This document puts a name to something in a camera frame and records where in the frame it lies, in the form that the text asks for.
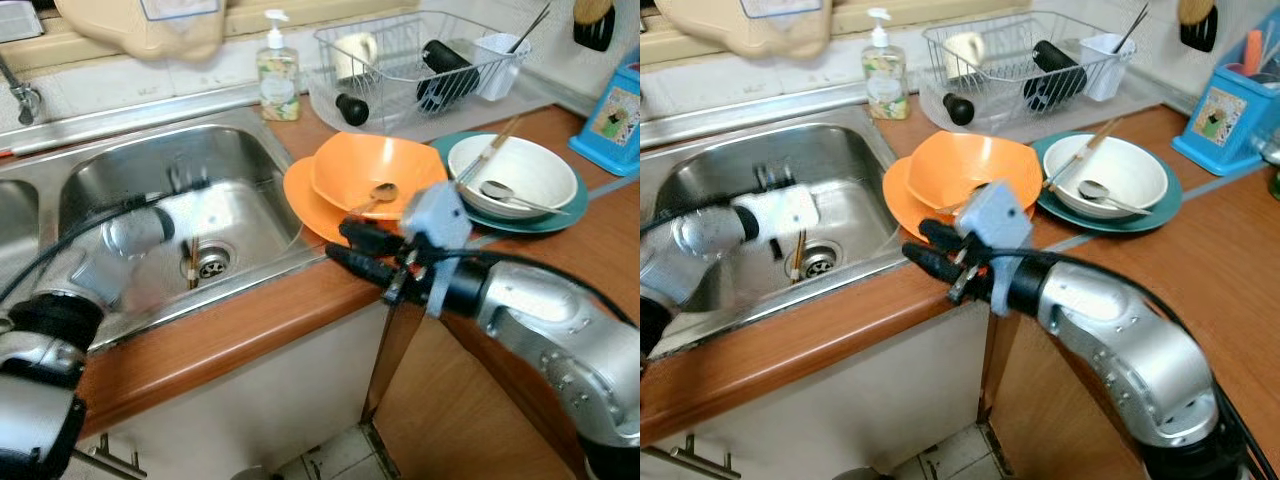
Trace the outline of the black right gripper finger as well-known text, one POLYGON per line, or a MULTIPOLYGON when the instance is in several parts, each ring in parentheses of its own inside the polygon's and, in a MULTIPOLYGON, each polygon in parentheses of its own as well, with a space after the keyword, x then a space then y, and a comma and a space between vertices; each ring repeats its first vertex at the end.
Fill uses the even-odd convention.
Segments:
POLYGON ((978 259, 980 256, 980 242, 975 236, 963 236, 955 227, 938 219, 922 220, 918 230, 925 238, 925 243, 916 247, 919 259, 978 259))
POLYGON ((337 243, 326 244, 325 255, 353 276, 383 291, 401 288, 396 279, 401 270, 376 256, 361 253, 337 243))
POLYGON ((906 243, 902 255, 929 276, 965 291, 970 284, 970 268, 960 260, 963 250, 941 250, 929 244, 906 243))
POLYGON ((387 257, 397 255, 404 246, 402 236, 370 219, 344 218, 338 229, 348 248, 356 253, 387 257))

